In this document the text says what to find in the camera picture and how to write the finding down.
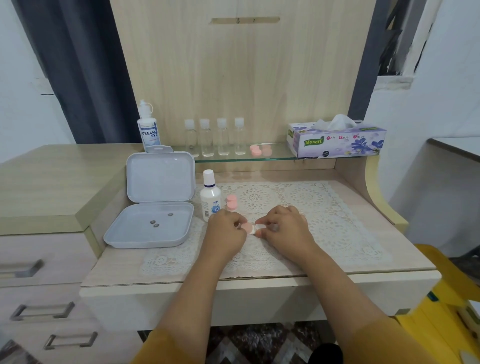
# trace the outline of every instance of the tissue box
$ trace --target tissue box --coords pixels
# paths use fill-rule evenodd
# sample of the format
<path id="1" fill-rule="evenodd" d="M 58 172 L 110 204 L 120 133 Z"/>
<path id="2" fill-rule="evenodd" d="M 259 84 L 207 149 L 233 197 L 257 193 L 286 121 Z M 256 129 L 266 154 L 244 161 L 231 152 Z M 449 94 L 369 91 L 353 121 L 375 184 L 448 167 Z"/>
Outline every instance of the tissue box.
<path id="1" fill-rule="evenodd" d="M 386 130 L 376 126 L 359 123 L 355 128 L 329 131 L 313 129 L 314 124 L 288 124 L 287 144 L 299 159 L 375 156 L 384 145 Z"/>

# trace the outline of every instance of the white flip cap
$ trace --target white flip cap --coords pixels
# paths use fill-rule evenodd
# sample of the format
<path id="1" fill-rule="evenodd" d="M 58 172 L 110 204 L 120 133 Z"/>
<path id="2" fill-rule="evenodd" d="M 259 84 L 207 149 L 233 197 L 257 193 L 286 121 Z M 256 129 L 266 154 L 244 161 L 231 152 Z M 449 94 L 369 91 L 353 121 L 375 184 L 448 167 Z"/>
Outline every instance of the white flip cap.
<path id="1" fill-rule="evenodd" d="M 235 127 L 236 128 L 243 128 L 244 126 L 244 120 L 243 118 L 235 118 Z"/>
<path id="2" fill-rule="evenodd" d="M 220 129 L 224 129 L 227 127 L 227 119 L 225 118 L 218 118 L 216 120 L 216 124 Z"/>
<path id="3" fill-rule="evenodd" d="M 195 130 L 195 121 L 193 121 L 193 119 L 185 120 L 185 129 Z"/>
<path id="4" fill-rule="evenodd" d="M 215 176 L 213 175 L 213 170 L 204 170 L 204 186 L 215 186 Z"/>
<path id="5" fill-rule="evenodd" d="M 200 119 L 200 127 L 202 129 L 209 129 L 210 128 L 210 120 L 209 119 Z"/>

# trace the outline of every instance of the hand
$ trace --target hand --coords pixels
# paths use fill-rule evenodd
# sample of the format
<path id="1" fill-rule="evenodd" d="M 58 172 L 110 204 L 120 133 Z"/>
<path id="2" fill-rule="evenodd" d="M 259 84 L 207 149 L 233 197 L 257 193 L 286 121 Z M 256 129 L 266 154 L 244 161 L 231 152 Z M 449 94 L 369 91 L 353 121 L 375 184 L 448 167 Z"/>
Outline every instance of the hand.
<path id="1" fill-rule="evenodd" d="M 277 224 L 278 231 L 260 229 L 255 232 L 258 238 L 267 239 L 282 255 L 303 268 L 312 255 L 323 250 L 317 245 L 308 230 L 305 216 L 300 215 L 294 206 L 277 206 L 259 218 L 255 224 Z"/>
<path id="2" fill-rule="evenodd" d="M 244 229 L 237 229 L 238 224 L 245 222 L 247 219 L 238 212 L 221 209 L 213 214 L 208 219 L 199 258 L 214 260 L 222 269 L 225 268 L 247 239 L 247 232 Z"/>

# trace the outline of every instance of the yellow chair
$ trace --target yellow chair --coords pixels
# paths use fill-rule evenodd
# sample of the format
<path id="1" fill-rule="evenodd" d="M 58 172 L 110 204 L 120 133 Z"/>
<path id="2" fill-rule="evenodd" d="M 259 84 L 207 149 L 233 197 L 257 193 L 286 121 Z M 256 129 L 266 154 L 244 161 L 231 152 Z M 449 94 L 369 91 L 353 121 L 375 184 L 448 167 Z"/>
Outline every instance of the yellow chair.
<path id="1" fill-rule="evenodd" d="M 479 343 L 457 313 L 466 300 L 480 302 L 480 288 L 438 249 L 416 247 L 435 264 L 442 279 L 415 310 L 396 316 L 397 321 L 439 363 L 462 364 L 461 351 L 480 359 Z"/>

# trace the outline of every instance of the small plastic bottle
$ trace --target small plastic bottle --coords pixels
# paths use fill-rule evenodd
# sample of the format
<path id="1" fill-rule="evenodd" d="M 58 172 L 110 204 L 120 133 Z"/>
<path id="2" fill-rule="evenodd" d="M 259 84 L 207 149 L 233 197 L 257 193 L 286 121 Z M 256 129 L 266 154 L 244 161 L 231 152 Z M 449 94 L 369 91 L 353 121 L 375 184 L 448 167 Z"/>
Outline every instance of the small plastic bottle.
<path id="1" fill-rule="evenodd" d="M 152 118 L 153 106 L 145 100 L 140 100 L 138 106 L 138 130 L 142 136 L 142 143 L 144 144 L 145 152 L 148 146 L 159 146 L 160 138 L 158 137 L 158 129 L 156 127 L 156 119 Z"/>
<path id="2" fill-rule="evenodd" d="M 228 141 L 228 129 L 227 119 L 217 119 L 216 124 L 218 126 L 218 154 L 221 156 L 227 156 L 230 154 L 230 142 Z"/>
<path id="3" fill-rule="evenodd" d="M 222 191 L 215 185 L 213 170 L 204 170 L 204 187 L 200 191 L 202 216 L 208 221 L 210 216 L 222 208 Z"/>
<path id="4" fill-rule="evenodd" d="M 210 120 L 200 119 L 200 147 L 202 156 L 211 157 L 215 154 L 213 150 L 213 135 L 210 130 Z"/>
<path id="5" fill-rule="evenodd" d="M 243 118 L 235 118 L 235 154 L 241 156 L 247 153 L 247 131 Z"/>
<path id="6" fill-rule="evenodd" d="M 195 121 L 193 121 L 193 119 L 185 120 L 185 129 L 185 151 L 189 152 L 194 158 L 198 157 L 199 152 Z"/>

